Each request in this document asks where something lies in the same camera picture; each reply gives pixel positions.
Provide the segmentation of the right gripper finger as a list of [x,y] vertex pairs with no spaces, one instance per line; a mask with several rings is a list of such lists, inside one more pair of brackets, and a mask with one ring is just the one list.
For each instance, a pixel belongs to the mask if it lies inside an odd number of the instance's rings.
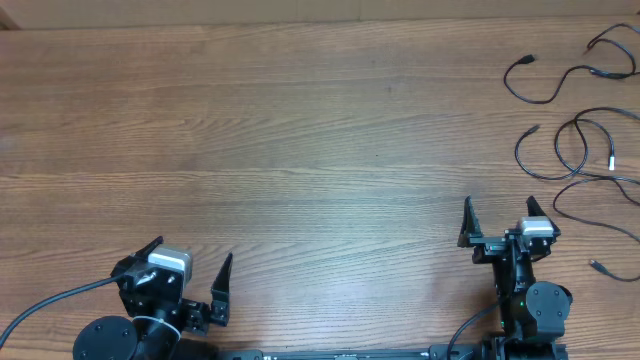
[[483,237],[479,220],[474,212],[472,197],[467,196],[464,201],[463,220],[457,246],[460,248],[474,247]]
[[546,217],[546,213],[542,210],[534,196],[529,196],[527,198],[526,205],[529,217]]

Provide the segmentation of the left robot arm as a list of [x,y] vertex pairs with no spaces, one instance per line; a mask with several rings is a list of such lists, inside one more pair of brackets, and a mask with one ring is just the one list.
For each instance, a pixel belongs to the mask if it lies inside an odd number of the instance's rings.
[[192,254],[163,242],[159,236],[116,263],[111,276],[128,316],[105,316],[88,324],[74,342],[75,359],[203,360],[219,356],[215,346],[185,339],[183,334],[206,336],[211,325],[228,324],[233,255],[227,255],[211,285],[212,300],[198,302],[183,296],[192,278]]

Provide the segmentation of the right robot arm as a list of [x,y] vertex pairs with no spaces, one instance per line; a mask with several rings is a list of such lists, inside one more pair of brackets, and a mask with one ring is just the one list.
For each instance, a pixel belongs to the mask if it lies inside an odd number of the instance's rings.
[[[528,215],[497,237],[483,234],[472,198],[464,202],[457,246],[474,250],[472,262],[492,266],[496,303],[467,320],[452,336],[448,359],[566,359],[556,340],[565,334],[573,302],[571,292],[558,284],[538,281],[533,264],[551,254],[560,229],[534,197],[526,201]],[[500,333],[486,336],[471,352],[455,346],[461,333],[494,310],[500,312]]]

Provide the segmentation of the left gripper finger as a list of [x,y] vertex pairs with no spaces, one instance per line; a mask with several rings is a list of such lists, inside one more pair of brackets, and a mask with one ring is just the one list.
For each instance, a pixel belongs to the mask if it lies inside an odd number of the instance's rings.
[[230,318],[230,278],[233,265],[233,254],[229,253],[211,286],[212,324],[226,327]]
[[164,239],[162,236],[158,236],[149,244],[144,246],[142,249],[138,250],[133,254],[133,257],[137,259],[147,259],[148,256],[160,245],[164,243]]

